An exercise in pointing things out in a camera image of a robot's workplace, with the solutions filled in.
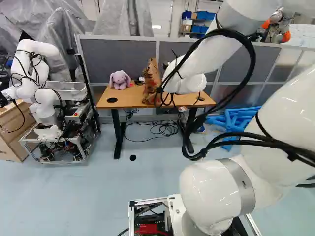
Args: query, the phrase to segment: gray partition panel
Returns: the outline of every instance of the gray partition panel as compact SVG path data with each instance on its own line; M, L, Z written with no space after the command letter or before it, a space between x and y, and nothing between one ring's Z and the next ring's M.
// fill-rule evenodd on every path
M280 89L283 85L266 85L265 88L263 89L256 105L257 106L262 106L268 98L275 93L278 89Z
M155 41L80 39L90 83L108 83L112 72L124 70L142 76L149 58L156 56Z
M212 85L206 85L204 92L210 96Z
M193 42L160 42L159 43L159 56L158 63L161 75L163 75L163 64L165 62L172 62L175 60L175 55L172 50L176 53L177 56L181 56L187 52L189 47ZM208 82L213 82L215 80L217 71L205 74Z
M256 67L250 81L265 81L277 59L281 48L255 46ZM250 64L250 56L244 47L241 47L223 65L219 82L240 82L245 77Z
M240 93L229 103L227 108L241 108L253 106L263 85L246 85ZM217 84L211 92L211 98L215 102L221 101L224 97L230 94L237 85L219 85Z

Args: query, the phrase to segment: desk leg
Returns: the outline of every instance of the desk leg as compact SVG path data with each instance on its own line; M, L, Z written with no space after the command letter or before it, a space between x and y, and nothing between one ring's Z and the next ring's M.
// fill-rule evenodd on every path
M193 119L195 118L196 116L196 113L197 113L197 107L192 107L189 109L189 114L188 114L188 119L187 119L187 123L190 123L191 121L193 121ZM185 126L184 124L182 124L181 122L179 123L179 127L181 129L181 132L182 132L182 136L184 137L184 134L185 134ZM190 141L190 139L188 139L186 141L186 147L187 147L187 150L190 154L193 154L195 151L193 149L193 146L192 146L192 143Z
M123 122L120 124L119 114L118 114L117 109L112 109L112 117L113 117L115 135L116 135L114 159L119 159L121 151L122 151L122 146L123 146L124 134L125 134L125 130L126 130L126 123Z

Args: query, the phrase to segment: orange part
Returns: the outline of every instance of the orange part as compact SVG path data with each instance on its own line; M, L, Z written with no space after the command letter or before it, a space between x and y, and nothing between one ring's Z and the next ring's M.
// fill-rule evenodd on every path
M283 39L281 40L282 43L286 43L288 41L290 41L291 39L291 32L286 32L284 35L283 35Z
M262 23L261 27L267 29L269 25L270 25L270 19L268 19L264 23Z

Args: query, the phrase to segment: purple plush bunny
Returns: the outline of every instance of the purple plush bunny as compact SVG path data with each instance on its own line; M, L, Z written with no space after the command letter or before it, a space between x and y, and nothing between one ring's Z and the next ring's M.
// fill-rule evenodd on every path
M129 87L130 82L130 76L128 76L123 70L111 73L109 78L110 87L114 87L116 90L124 90L126 87Z

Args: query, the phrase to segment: floor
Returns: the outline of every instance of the floor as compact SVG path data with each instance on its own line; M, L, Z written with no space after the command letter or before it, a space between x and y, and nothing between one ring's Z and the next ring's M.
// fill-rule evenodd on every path
M140 140L152 134L132 125L126 135ZM208 132L192 141L200 149L212 137ZM124 140L120 160L112 158L114 140L113 125L103 125L87 166L47 167L30 157L23 164L0 162L0 235L116 236L128 227L129 200L179 192L179 174L191 164L181 154L179 135L146 143ZM238 151L216 148L207 159ZM252 215L264 236L314 235L315 191L296 188Z

